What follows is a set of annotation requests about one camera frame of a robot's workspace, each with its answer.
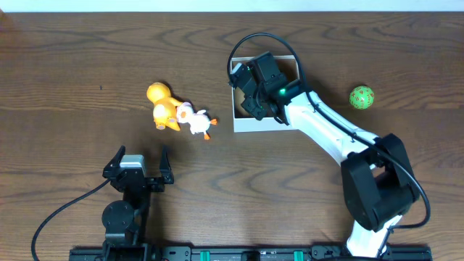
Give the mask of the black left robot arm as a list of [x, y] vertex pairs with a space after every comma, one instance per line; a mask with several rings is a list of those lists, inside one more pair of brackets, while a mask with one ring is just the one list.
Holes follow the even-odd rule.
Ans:
[[162, 149], [160, 176], [147, 177], [144, 156], [126, 154], [121, 146], [103, 169], [102, 176], [123, 194], [121, 200], [107, 205], [102, 213], [105, 227], [103, 260], [160, 260], [158, 248], [145, 242], [151, 195], [174, 183], [173, 172]]

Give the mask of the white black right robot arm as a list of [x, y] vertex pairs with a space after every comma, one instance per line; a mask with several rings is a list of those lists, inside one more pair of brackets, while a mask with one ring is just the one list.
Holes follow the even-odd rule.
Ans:
[[302, 71], [289, 80], [269, 52], [244, 61], [228, 59], [229, 83], [243, 109], [256, 120], [267, 113], [303, 132], [340, 166], [344, 201], [355, 222], [342, 258], [380, 259], [391, 233], [424, 195], [403, 142], [394, 134], [368, 132], [328, 107]]

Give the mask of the green number ball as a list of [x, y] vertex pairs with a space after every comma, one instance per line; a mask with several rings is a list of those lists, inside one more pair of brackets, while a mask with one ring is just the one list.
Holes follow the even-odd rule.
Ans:
[[368, 86], [357, 86], [349, 95], [349, 103], [355, 109], [367, 109], [373, 105], [375, 94]]

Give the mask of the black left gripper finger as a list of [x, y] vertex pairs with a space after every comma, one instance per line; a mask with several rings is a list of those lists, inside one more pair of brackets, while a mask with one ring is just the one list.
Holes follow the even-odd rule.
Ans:
[[162, 148], [161, 158], [159, 162], [159, 171], [163, 178], [172, 178], [173, 176], [172, 168], [170, 166], [170, 162], [167, 156], [166, 146], [163, 146]]
[[125, 155], [125, 146], [121, 146], [115, 156], [107, 163], [103, 169], [104, 178], [116, 178], [121, 172], [120, 163]]

